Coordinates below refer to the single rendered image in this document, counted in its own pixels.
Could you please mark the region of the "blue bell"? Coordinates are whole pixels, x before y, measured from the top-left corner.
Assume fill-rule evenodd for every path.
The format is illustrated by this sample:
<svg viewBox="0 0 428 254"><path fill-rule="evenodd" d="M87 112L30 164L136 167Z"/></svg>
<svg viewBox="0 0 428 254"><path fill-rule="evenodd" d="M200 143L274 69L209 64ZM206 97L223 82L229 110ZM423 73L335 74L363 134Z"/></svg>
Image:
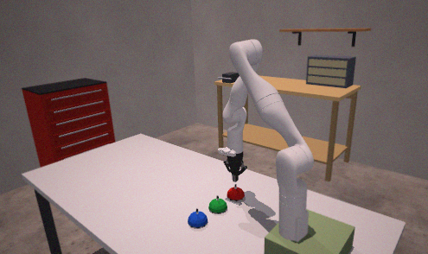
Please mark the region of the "blue bell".
<svg viewBox="0 0 428 254"><path fill-rule="evenodd" d="M207 215L198 211L198 208L196 208L196 212L191 213L188 217L188 224L191 225L190 227L196 227L197 229L201 226L205 226L207 222Z"/></svg>

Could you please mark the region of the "green bell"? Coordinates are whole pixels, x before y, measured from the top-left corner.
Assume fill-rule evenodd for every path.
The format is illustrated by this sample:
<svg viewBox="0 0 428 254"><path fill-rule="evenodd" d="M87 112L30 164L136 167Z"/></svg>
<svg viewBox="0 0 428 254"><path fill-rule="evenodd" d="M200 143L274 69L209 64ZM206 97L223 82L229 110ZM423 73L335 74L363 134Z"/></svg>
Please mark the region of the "green bell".
<svg viewBox="0 0 428 254"><path fill-rule="evenodd" d="M227 210L227 203L223 199L219 199L219 195L217 195L217 199L213 199L209 203L208 209L212 213L224 213Z"/></svg>

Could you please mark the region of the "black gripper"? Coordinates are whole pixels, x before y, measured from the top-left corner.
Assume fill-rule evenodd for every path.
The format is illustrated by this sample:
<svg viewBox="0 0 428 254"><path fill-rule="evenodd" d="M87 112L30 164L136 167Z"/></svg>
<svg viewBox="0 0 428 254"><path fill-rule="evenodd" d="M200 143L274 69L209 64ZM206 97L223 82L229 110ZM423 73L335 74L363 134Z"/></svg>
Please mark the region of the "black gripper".
<svg viewBox="0 0 428 254"><path fill-rule="evenodd" d="M236 154L236 156L227 156L227 160L224 161L228 172L231 172L232 174L232 179L234 182L238 181L239 175L241 175L247 169L247 166L243 164L242 159L243 152Z"/></svg>

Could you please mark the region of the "red dome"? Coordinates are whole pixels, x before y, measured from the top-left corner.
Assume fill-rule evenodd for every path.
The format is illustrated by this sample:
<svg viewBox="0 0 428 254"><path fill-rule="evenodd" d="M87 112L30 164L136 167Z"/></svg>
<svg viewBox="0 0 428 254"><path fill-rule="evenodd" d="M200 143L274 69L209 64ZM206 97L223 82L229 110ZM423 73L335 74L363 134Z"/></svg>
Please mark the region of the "red dome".
<svg viewBox="0 0 428 254"><path fill-rule="evenodd" d="M234 184L234 187L230 188L227 191L227 198L229 198L230 200L243 200L244 196L244 191L241 188L237 187L236 184Z"/></svg>

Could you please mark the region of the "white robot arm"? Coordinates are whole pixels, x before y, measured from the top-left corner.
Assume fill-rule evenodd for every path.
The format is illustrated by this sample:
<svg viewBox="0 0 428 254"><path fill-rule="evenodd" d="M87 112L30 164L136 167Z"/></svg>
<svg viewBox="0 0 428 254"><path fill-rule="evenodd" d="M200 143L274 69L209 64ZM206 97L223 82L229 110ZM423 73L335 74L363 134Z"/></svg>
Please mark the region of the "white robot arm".
<svg viewBox="0 0 428 254"><path fill-rule="evenodd" d="M218 153L236 156L243 152L243 129L247 116L244 106L249 92L260 117L284 138L289 147L280 150L276 157L278 230L283 238L298 242L308 234L309 212L306 211L307 185L297 175L313 168L313 155L277 89L256 74L263 56L260 42L235 42L229 48L229 55L239 77L233 84L222 116L227 124L236 125L227 129L227 147L219 148Z"/></svg>

